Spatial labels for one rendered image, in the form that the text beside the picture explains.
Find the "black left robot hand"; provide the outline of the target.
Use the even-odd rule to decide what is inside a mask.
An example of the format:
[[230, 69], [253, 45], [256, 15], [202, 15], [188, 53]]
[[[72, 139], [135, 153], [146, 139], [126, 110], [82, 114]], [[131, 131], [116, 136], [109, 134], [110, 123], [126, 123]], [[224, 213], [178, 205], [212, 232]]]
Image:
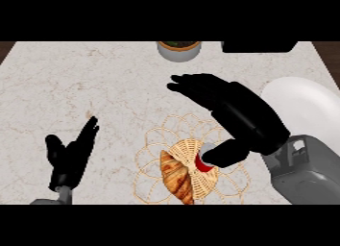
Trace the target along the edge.
[[98, 131], [97, 118], [93, 116], [73, 141], [63, 145], [56, 135], [45, 136], [47, 159], [53, 166], [48, 189], [56, 191], [67, 186], [73, 189], [84, 176], [94, 149], [94, 138]]

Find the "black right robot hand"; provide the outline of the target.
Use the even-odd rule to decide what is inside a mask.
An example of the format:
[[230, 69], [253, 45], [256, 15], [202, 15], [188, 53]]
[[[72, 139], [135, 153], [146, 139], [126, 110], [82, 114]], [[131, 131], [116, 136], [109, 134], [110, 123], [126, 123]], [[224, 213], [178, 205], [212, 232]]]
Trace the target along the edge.
[[271, 155], [283, 147], [290, 131], [268, 103], [238, 82], [212, 74], [171, 76], [168, 89], [181, 93], [210, 111], [233, 139], [202, 154], [202, 160], [221, 168], [243, 161], [250, 152]]

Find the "white plate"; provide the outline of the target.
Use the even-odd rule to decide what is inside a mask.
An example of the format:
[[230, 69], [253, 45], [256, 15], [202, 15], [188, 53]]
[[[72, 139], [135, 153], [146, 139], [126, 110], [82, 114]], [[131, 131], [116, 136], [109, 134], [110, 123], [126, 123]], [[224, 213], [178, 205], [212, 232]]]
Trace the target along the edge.
[[316, 82], [281, 77], [265, 85], [261, 98], [293, 135], [314, 136], [340, 155], [340, 98]]

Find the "golden brown croissant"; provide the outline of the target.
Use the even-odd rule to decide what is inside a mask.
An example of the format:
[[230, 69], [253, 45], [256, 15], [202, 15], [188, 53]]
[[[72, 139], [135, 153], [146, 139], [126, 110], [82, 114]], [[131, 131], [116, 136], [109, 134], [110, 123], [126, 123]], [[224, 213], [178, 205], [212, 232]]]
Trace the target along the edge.
[[166, 189], [184, 205], [194, 204], [188, 167], [166, 152], [160, 152], [160, 170]]

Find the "red can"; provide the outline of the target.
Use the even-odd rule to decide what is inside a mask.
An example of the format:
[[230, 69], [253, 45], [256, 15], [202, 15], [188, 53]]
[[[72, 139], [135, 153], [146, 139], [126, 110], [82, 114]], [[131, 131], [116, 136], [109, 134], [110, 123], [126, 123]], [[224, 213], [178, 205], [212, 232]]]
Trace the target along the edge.
[[197, 154], [196, 160], [194, 160], [197, 169], [199, 169], [202, 172], [205, 172], [205, 173], [209, 172], [209, 170], [213, 168], [213, 165], [212, 165], [210, 163], [207, 163], [207, 162], [203, 161], [203, 154], [205, 154], [209, 150], [212, 150], [213, 148], [215, 148], [215, 145], [213, 145], [212, 143], [205, 143], [205, 144], [202, 145], [202, 148], [200, 148], [200, 150], [199, 150], [199, 154]]

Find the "black appliance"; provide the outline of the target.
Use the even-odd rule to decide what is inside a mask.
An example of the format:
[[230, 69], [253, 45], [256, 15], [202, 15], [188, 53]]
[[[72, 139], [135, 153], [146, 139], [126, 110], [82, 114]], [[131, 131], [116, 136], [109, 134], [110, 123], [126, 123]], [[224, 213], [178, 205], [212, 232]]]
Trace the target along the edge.
[[296, 41], [222, 41], [224, 53], [287, 53], [296, 45]]

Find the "grey plant pot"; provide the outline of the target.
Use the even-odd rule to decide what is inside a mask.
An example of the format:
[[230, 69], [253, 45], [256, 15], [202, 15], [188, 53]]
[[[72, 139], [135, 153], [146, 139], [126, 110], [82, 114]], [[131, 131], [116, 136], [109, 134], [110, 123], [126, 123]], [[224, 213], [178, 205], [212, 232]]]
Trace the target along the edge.
[[157, 42], [157, 50], [162, 57], [171, 62], [188, 62], [191, 61], [202, 49], [202, 43], [194, 41], [188, 46], [171, 46], [166, 42]]

